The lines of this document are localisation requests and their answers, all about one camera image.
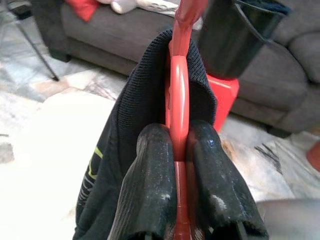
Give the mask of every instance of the red hanger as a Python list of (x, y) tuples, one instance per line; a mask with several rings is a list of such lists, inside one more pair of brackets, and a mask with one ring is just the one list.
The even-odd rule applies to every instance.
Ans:
[(185, 164), (186, 140), (189, 132), (189, 77), (187, 54), (193, 24), (201, 17), (208, 0), (181, 0), (175, 13), (172, 40), (169, 44), (169, 70), (165, 83), (165, 124), (173, 143), (177, 188), (175, 240), (191, 240), (187, 203)]

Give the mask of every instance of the red object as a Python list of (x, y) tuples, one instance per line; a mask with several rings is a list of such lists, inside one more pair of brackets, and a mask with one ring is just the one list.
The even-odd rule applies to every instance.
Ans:
[(175, 13), (170, 58), (165, 83), (165, 120), (173, 143), (177, 213), (175, 240), (191, 240), (187, 202), (187, 176), (185, 164), (186, 141), (189, 132), (189, 76), (187, 53), (192, 25), (205, 8), (208, 0), (181, 0)]
[(213, 76), (207, 75), (211, 90), (217, 100), (217, 108), (214, 121), (214, 129), (219, 132), (230, 112), (232, 105), (238, 95), (239, 81), (221, 80)]
[(68, 4), (71, 5), (75, 13), (83, 19), (85, 22), (88, 22), (95, 11), (97, 10), (100, 2), (97, 0), (65, 0)]
[(320, 141), (318, 141), (306, 154), (309, 163), (320, 172)]

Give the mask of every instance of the black bucket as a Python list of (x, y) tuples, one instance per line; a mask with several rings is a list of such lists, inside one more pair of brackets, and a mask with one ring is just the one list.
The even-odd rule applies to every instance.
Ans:
[(238, 78), (289, 12), (275, 0), (212, 1), (198, 42), (207, 73)]

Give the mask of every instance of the black cloth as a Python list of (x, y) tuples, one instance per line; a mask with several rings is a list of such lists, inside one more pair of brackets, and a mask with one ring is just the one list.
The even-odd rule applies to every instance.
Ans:
[(188, 213), (193, 240), (267, 240), (241, 174), (207, 122), (190, 123), (186, 148)]
[[(111, 230), (123, 178), (136, 158), (137, 139), (151, 123), (164, 123), (165, 70), (172, 31), (151, 42), (117, 99), (81, 185), (73, 240), (105, 240)], [(213, 124), (216, 99), (193, 41), (187, 54), (190, 120)]]
[(171, 240), (177, 218), (174, 149), (169, 129), (146, 126), (126, 173), (108, 240)]

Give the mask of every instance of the knit fabric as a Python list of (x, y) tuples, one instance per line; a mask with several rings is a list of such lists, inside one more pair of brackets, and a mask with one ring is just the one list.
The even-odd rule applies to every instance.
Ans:
[[(112, 227), (123, 178), (135, 160), (140, 132), (165, 122), (165, 72), (172, 30), (151, 42), (117, 99), (89, 162), (76, 206), (73, 240), (105, 240)], [(216, 98), (193, 41), (187, 54), (190, 120), (214, 123)]]

